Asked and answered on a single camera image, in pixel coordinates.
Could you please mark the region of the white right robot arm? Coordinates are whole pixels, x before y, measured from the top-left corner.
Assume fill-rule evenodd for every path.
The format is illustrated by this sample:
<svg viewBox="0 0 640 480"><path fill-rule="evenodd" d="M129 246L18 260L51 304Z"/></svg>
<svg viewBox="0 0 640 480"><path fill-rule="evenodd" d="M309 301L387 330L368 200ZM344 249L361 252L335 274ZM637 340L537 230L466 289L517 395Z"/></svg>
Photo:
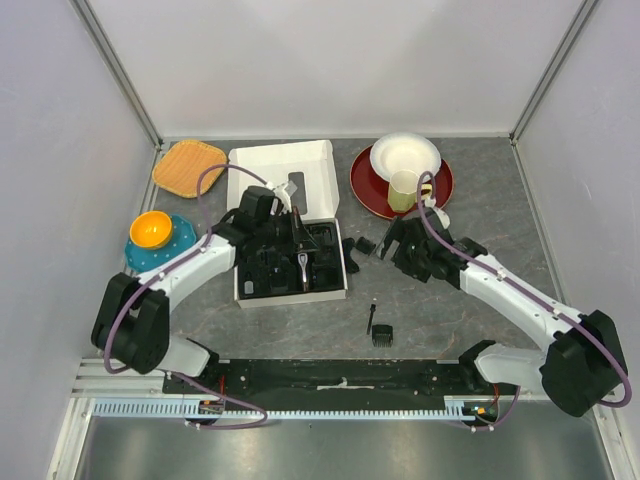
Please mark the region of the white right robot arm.
<svg viewBox="0 0 640 480"><path fill-rule="evenodd" d="M597 404L626 406L628 369L613 320L600 310L584 314L541 293L509 272L488 250L454 240L434 211L395 218L378 247L405 275L445 281L500 313L535 344L511 348L484 340L459 359L467 392L510 384L545 394L563 412L580 417Z"/></svg>

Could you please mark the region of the teal dotted plate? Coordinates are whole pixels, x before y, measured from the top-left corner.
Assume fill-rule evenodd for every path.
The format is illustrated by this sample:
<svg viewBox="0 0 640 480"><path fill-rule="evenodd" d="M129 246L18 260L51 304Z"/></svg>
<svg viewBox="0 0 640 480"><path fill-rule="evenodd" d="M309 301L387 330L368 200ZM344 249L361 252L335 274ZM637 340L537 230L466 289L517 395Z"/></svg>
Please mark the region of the teal dotted plate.
<svg viewBox="0 0 640 480"><path fill-rule="evenodd" d="M178 214L169 214L168 217L171 219L171 236L160 248L142 248L133 242L132 237L129 238L124 252L126 264L132 271L150 271L174 259L196 243L196 233L188 220Z"/></svg>

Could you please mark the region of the black cleaning brush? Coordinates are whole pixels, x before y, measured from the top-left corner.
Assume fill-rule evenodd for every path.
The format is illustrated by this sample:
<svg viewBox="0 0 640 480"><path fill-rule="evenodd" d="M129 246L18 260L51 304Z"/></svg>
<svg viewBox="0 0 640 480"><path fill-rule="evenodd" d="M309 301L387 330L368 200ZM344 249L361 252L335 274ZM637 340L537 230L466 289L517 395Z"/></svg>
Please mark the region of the black cleaning brush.
<svg viewBox="0 0 640 480"><path fill-rule="evenodd" d="M367 326L366 326L366 335L370 335L371 334L371 330L372 330L372 325L373 325L373 318L375 315L377 309L377 305L375 303L372 303L369 307L369 316L368 316L368 321L367 321Z"/></svg>

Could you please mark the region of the light green mug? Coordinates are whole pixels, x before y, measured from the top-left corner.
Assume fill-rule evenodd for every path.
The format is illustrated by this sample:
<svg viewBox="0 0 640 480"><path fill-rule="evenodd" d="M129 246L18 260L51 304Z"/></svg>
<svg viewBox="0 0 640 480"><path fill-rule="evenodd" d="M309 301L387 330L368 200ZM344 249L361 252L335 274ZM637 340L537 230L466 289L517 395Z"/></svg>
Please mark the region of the light green mug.
<svg viewBox="0 0 640 480"><path fill-rule="evenodd" d="M420 182L420 177L415 172L399 170L390 177L387 203L393 212L406 213L420 204L433 207L436 200L428 179Z"/></svg>

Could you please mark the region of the orange small bowl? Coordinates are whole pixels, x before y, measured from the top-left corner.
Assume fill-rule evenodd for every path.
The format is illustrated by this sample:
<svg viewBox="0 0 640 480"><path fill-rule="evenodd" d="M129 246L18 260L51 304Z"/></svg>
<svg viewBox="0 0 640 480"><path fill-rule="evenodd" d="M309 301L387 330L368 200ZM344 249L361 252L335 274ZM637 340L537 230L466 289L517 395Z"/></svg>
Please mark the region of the orange small bowl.
<svg viewBox="0 0 640 480"><path fill-rule="evenodd" d="M164 247L173 234L171 217L163 211L148 211L139 215L129 228L134 245L147 250Z"/></svg>

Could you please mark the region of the white cardboard box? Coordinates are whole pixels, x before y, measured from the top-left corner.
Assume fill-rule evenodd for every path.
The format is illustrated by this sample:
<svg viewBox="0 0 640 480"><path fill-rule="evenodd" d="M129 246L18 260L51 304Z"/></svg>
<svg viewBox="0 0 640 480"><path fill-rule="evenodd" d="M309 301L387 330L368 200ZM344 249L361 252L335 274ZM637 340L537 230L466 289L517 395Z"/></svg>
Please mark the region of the white cardboard box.
<svg viewBox="0 0 640 480"><path fill-rule="evenodd" d="M298 190L292 196L303 224L334 221L340 202L338 182L333 159L333 147L328 140L315 140L288 144L235 148L229 153L229 162L252 171L261 178L278 185L291 180ZM342 300L346 297L347 274L342 252L345 287L341 291L305 293L264 300L238 300L236 268L234 269L234 299L242 308L291 305L299 303Z"/></svg>

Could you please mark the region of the red round plate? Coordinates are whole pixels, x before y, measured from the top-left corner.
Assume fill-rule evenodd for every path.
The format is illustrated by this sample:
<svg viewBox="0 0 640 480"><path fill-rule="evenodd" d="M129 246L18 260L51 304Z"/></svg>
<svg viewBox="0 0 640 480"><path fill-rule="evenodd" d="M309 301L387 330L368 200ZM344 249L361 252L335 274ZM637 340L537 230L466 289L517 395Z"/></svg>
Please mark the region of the red round plate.
<svg viewBox="0 0 640 480"><path fill-rule="evenodd" d="M373 170L370 161L372 146L366 147L355 158L350 169L350 185L357 200L374 215L392 220L402 216L393 212L387 202L388 182ZM449 164L443 160L435 176L436 206L443 208L451 199L455 182Z"/></svg>

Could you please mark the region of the silver black hair clipper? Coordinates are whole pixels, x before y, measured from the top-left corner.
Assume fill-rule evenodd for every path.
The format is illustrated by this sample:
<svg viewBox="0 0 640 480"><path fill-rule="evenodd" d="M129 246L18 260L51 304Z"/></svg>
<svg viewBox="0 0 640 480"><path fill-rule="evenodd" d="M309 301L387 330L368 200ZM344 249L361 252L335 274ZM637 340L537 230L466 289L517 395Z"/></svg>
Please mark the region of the silver black hair clipper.
<svg viewBox="0 0 640 480"><path fill-rule="evenodd" d="M304 292L309 292L311 287L309 259L310 257L308 252L301 252L297 254L297 261L301 273L301 283Z"/></svg>

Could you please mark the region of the woven orange tray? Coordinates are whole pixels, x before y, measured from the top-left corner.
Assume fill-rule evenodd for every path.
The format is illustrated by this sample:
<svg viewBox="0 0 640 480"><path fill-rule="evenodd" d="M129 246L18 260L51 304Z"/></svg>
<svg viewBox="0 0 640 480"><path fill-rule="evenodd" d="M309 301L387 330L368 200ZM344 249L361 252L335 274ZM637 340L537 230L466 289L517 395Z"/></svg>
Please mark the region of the woven orange tray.
<svg viewBox="0 0 640 480"><path fill-rule="evenodd" d="M197 197L200 175L207 168L228 162L219 148L199 140L187 139L173 145L152 172L154 183L182 198Z"/></svg>

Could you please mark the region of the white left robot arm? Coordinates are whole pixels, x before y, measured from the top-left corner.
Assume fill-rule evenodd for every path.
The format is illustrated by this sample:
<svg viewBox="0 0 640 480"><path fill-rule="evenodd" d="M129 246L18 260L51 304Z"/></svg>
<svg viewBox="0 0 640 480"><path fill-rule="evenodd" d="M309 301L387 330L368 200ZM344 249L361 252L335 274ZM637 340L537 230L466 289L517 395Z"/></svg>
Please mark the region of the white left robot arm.
<svg viewBox="0 0 640 480"><path fill-rule="evenodd" d="M91 335L111 374L141 375L160 369L184 375L198 393L219 382L214 354L195 341L170 333L172 311L212 278L272 247L294 252L308 239L287 181L276 187L249 186L240 205L210 227L192 247L143 275L119 273L107 285Z"/></svg>

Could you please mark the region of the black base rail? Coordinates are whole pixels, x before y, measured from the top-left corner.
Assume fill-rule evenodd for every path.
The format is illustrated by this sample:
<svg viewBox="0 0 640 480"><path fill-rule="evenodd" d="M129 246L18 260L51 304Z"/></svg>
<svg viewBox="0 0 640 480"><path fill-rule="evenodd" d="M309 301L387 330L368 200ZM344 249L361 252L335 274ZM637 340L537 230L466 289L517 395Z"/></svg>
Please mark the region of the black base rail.
<svg viewBox="0 0 640 480"><path fill-rule="evenodd" d="M195 381L257 407L435 407L446 396L505 398L468 367L436 360L233 359L207 366Z"/></svg>

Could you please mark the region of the black plastic insert tray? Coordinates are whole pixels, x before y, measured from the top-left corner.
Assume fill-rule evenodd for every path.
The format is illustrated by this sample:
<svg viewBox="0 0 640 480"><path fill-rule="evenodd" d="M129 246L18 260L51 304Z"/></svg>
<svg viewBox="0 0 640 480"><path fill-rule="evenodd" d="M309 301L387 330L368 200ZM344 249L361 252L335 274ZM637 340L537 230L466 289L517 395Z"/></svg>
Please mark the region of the black plastic insert tray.
<svg viewBox="0 0 640 480"><path fill-rule="evenodd" d="M339 229L334 221L304 224L319 249L307 254L303 281L298 254L286 244L259 249L241 260L235 272L238 300L264 300L345 287Z"/></svg>

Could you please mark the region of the white ceramic bowl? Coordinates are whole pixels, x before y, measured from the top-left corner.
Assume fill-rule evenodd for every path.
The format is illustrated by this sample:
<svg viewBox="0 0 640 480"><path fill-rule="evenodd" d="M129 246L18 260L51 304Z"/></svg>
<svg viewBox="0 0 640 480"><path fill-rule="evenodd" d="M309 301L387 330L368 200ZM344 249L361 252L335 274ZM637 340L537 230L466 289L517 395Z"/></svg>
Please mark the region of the white ceramic bowl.
<svg viewBox="0 0 640 480"><path fill-rule="evenodd" d="M421 135L409 132L391 133L379 138L370 151L374 172L386 182L400 170L417 175L424 171L437 174L442 158L437 147Z"/></svg>

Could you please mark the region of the black clipper guard comb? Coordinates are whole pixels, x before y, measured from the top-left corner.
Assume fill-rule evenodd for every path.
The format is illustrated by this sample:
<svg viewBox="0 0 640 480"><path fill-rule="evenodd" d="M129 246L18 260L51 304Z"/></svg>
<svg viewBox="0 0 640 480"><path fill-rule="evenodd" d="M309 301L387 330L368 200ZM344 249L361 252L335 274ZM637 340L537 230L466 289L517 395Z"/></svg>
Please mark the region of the black clipper guard comb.
<svg viewBox="0 0 640 480"><path fill-rule="evenodd" d="M355 249L369 256L376 250L376 243L365 237L359 237L355 242Z"/></svg>

